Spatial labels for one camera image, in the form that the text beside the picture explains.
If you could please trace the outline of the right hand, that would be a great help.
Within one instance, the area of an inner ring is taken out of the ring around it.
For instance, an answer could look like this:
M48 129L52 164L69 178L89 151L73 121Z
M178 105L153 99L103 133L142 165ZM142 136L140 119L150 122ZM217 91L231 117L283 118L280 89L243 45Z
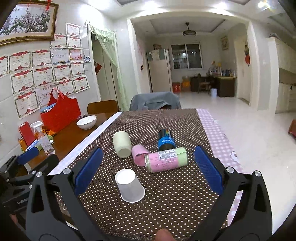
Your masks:
M155 241L176 241L172 234L165 228L158 230Z

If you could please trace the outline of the left hand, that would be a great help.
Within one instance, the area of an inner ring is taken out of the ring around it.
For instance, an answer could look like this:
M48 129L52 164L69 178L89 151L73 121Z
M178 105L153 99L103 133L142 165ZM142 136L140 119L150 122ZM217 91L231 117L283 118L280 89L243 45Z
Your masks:
M21 230L23 231L22 226L19 224L17 216L15 214L10 214L10 217L12 219L12 221L15 223L15 225Z

